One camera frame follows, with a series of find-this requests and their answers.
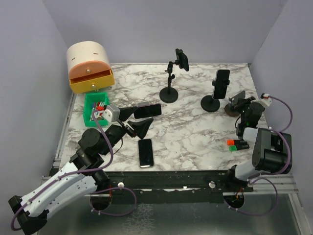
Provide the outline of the tall black phone stand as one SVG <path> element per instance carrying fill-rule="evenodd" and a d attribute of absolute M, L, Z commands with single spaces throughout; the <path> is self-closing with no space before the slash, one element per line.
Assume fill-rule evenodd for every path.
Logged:
<path fill-rule="evenodd" d="M 169 61 L 167 70 L 166 70 L 168 73 L 168 78 L 167 78 L 168 85 L 166 88 L 163 88 L 159 93 L 160 99 L 165 103 L 174 103 L 178 99 L 179 94 L 176 89 L 171 87 L 171 83 L 172 83 L 172 80 L 175 79 L 175 75 L 173 74 L 173 66 L 174 65 L 179 66 L 178 54 L 180 52 L 183 52 L 183 50 L 176 48 L 177 59 L 174 62 Z"/>

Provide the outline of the markers in green bin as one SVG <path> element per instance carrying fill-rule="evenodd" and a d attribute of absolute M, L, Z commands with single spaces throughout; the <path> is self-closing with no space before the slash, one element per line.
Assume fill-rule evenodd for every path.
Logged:
<path fill-rule="evenodd" d="M 94 110 L 96 111 L 94 116 L 96 117 L 97 120 L 103 120 L 103 112 L 105 109 L 105 102 L 104 101 L 97 101 L 92 104 L 91 112 Z"/>

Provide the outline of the brown round base phone stand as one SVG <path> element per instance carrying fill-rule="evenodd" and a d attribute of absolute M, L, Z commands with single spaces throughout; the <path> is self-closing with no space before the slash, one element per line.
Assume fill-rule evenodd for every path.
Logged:
<path fill-rule="evenodd" d="M 245 96 L 246 96 L 246 92 L 241 91 L 237 95 L 233 97 L 229 97 L 228 98 L 229 103 L 224 107 L 225 113 L 230 117 L 238 117 L 240 113 L 235 110 L 235 106 L 237 105 L 238 100 L 240 98 L 245 99 Z"/>

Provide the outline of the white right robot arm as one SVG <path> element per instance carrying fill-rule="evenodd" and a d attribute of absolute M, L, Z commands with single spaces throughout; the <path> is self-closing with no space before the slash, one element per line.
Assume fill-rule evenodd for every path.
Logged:
<path fill-rule="evenodd" d="M 227 171 L 225 187 L 229 191 L 236 191 L 246 187 L 251 179 L 259 179 L 263 175 L 287 174 L 292 167 L 292 142 L 291 135 L 285 133 L 287 127 L 281 131 L 274 131 L 270 127 L 258 127 L 262 113 L 273 100 L 283 103 L 290 112 L 291 125 L 293 113 L 290 106 L 284 101 L 269 94 L 262 94 L 260 99 L 238 98 L 229 104 L 228 112 L 238 113 L 240 123 L 235 125 L 236 141 L 228 141 L 230 151 L 243 147 L 243 143 L 253 143 L 254 148 L 251 160 L 232 166 Z"/>

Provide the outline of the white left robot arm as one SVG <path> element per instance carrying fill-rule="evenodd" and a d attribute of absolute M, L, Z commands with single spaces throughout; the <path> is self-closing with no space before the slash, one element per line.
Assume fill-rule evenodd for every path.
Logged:
<path fill-rule="evenodd" d="M 125 135 L 143 139 L 154 119 L 129 121 L 136 106 L 117 108 L 107 105 L 104 116 L 111 125 L 104 131 L 87 129 L 78 142 L 79 149 L 70 160 L 37 189 L 24 196 L 13 196 L 8 203 L 14 213 L 11 230 L 32 235 L 39 231 L 61 208 L 87 194 L 111 193 L 114 188 L 104 169 L 114 157 L 113 147 Z"/>

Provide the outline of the beige and orange drawer box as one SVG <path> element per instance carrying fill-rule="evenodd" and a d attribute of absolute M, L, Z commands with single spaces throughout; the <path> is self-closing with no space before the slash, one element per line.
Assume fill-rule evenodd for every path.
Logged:
<path fill-rule="evenodd" d="M 66 53 L 68 80 L 75 94 L 95 91 L 115 84 L 104 47 L 94 41 L 78 42 Z"/>

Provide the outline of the black phone with white edge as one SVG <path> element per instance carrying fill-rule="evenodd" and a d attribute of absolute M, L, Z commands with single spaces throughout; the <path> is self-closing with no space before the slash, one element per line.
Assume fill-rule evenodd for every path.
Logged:
<path fill-rule="evenodd" d="M 151 139 L 138 141 L 139 165 L 141 168 L 154 166 L 153 146 Z"/>

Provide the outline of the green capped marker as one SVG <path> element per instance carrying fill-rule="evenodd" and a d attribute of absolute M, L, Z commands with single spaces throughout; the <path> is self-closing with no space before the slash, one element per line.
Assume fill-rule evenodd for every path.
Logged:
<path fill-rule="evenodd" d="M 248 144 L 237 144 L 237 145 L 230 145 L 229 146 L 229 151 L 231 151 L 231 152 L 238 151 L 238 150 L 245 150 L 245 149 L 249 149 Z"/>

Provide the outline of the silver folding phone stand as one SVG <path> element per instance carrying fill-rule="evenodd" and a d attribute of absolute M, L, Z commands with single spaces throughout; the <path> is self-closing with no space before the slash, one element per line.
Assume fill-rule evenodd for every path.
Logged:
<path fill-rule="evenodd" d="M 148 105 L 150 105 L 150 103 L 148 102 L 148 101 L 144 101 L 144 102 L 140 102 L 140 103 L 138 103 L 137 104 L 137 107 L 139 108 L 139 107 L 142 107 L 142 106 L 148 106 Z M 138 120 L 139 121 L 143 121 L 143 120 L 147 120 L 148 119 L 148 117 L 146 117 L 146 118 L 139 118 Z M 153 124 L 151 124 L 150 125 L 150 127 L 149 127 L 149 129 L 151 130 L 151 129 L 153 129 Z"/>

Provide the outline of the short black phone stand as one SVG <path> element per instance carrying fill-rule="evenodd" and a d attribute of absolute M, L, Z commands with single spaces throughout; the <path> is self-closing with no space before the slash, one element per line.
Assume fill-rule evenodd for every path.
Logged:
<path fill-rule="evenodd" d="M 207 112 L 216 112 L 220 107 L 220 99 L 213 99 L 213 94 L 206 95 L 201 99 L 201 107 Z"/>

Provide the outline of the black phone with pink edge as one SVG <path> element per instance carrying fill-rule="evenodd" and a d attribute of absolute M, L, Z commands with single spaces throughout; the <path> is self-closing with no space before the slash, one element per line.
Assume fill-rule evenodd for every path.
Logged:
<path fill-rule="evenodd" d="M 134 112 L 134 118 L 135 119 L 148 118 L 148 117 L 150 118 L 150 117 L 160 116 L 161 114 L 162 114 L 161 105 L 152 104 L 152 105 L 138 107 L 137 110 Z"/>

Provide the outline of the black mounting rail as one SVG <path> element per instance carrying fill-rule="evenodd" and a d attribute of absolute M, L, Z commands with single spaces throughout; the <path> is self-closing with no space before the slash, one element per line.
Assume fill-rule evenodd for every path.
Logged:
<path fill-rule="evenodd" d="M 231 170 L 107 172 L 109 192 L 90 195 L 97 203 L 222 203 L 223 195 L 252 192 Z"/>

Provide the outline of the green plastic bin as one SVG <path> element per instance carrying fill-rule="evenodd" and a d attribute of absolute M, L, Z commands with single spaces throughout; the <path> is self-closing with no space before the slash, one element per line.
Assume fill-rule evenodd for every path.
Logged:
<path fill-rule="evenodd" d="M 86 127 L 96 127 L 96 123 L 92 117 L 91 108 L 92 104 L 97 101 L 104 101 L 105 106 L 110 105 L 110 100 L 106 92 L 101 93 L 88 93 L 85 96 L 85 104 L 83 110 L 83 119 Z M 101 126 L 106 126 L 108 124 L 107 120 L 98 120 Z"/>

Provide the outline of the orange capped marker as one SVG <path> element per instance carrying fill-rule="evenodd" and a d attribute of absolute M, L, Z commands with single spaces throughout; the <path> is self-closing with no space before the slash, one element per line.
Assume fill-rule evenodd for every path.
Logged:
<path fill-rule="evenodd" d="M 227 140 L 227 145 L 246 145 L 247 142 L 244 140 Z"/>

